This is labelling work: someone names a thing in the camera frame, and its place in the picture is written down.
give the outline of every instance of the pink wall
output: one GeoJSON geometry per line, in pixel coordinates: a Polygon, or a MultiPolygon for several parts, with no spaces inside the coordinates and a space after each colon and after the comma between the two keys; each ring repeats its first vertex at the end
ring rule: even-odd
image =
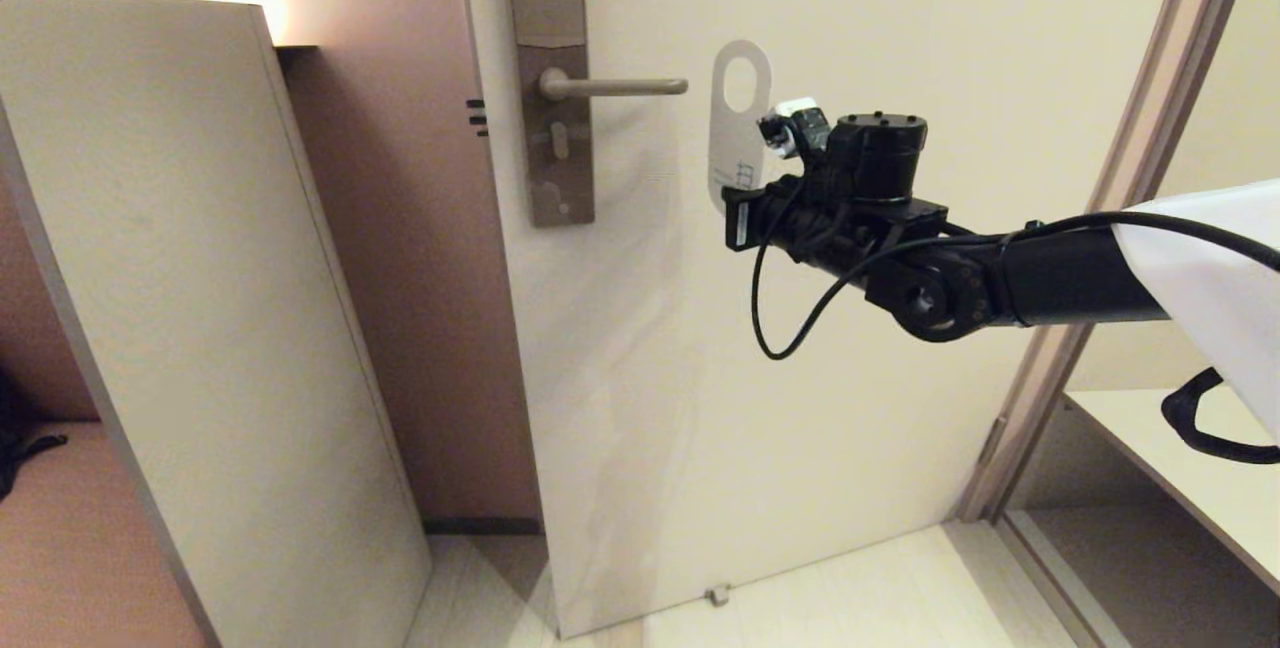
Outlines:
{"type": "Polygon", "coordinates": [[[321,47],[291,95],[424,517],[539,517],[463,0],[283,5],[276,44],[321,47]]]}

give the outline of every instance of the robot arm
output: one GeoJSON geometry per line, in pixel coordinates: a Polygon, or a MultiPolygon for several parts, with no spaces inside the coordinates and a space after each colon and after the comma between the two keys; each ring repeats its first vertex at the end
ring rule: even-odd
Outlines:
{"type": "MultiPolygon", "coordinates": [[[[1280,286],[1280,254],[1275,248],[1215,225],[1148,213],[1092,214],[1051,225],[1033,222],[1004,236],[974,236],[948,222],[946,206],[913,196],[927,120],[873,111],[841,118],[831,127],[813,101],[785,106],[787,115],[776,110],[759,120],[760,132],[783,158],[800,158],[804,174],[785,175],[754,191],[722,190],[724,242],[733,251],[758,250],[751,309],[756,339],[765,355],[781,360],[794,353],[845,286],[861,288],[868,302],[892,314],[911,336],[929,342],[955,341],[987,325],[1165,320],[1172,312],[1280,441],[1280,417],[1275,415],[1280,412],[1275,409],[1280,406],[1280,382],[1275,380],[1280,357],[1272,359],[1280,356],[1280,301],[1275,293],[1280,286]],[[1251,309],[1242,306],[1252,310],[1251,315],[1236,316],[1236,323],[1254,333],[1252,343],[1244,342],[1247,351],[1236,350],[1240,341],[1234,338],[1230,344],[1201,341],[1202,334],[1220,333],[1230,316],[1215,316],[1207,323],[1187,319],[1185,305],[1167,291],[1156,291],[1160,282],[1149,269],[1142,266],[1135,273],[1130,265],[1132,254],[1139,248],[1144,256],[1157,259],[1170,252],[1189,254],[1192,248],[1142,247],[1140,241],[1125,239],[1125,233],[1117,239],[1116,224],[1126,229],[1160,228],[1181,233],[1179,239],[1194,238],[1192,243],[1211,250],[1216,243],[1234,251],[1228,255],[1243,264],[1243,270],[1233,266],[1235,275],[1248,274],[1248,286],[1261,288],[1243,296],[1210,292],[1208,297],[1226,305],[1228,311],[1235,310],[1235,302],[1254,301],[1251,309]],[[782,351],[764,342],[758,316],[759,273],[769,246],[781,247],[796,263],[838,277],[782,351]],[[1170,310],[1174,305],[1178,309],[1170,310]],[[1261,325],[1261,332],[1251,321],[1261,325]],[[1201,332],[1193,329],[1206,325],[1201,332]]],[[[1254,223],[1280,232],[1280,182],[1274,183],[1265,196],[1253,193],[1254,211],[1261,216],[1254,223]]],[[[1166,271],[1160,284],[1169,282],[1185,283],[1166,271]]],[[[1231,280],[1219,275],[1207,283],[1221,291],[1231,280]]],[[[1196,391],[1212,387],[1215,379],[1216,371],[1206,371],[1171,396],[1165,405],[1170,424],[1202,452],[1245,462],[1280,462],[1280,448],[1239,446],[1194,429],[1196,391]]]]}

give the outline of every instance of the wall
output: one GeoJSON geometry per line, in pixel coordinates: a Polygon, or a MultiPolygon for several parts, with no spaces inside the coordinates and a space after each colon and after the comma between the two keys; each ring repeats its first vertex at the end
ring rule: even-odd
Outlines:
{"type": "MultiPolygon", "coordinates": [[[[1280,178],[1280,0],[1235,0],[1161,196],[1280,178]]],[[[1166,388],[1208,361],[1175,324],[1097,325],[1074,391],[1166,388]]]]}
{"type": "Polygon", "coordinates": [[[425,519],[538,517],[463,0],[262,3],[425,519]]]}

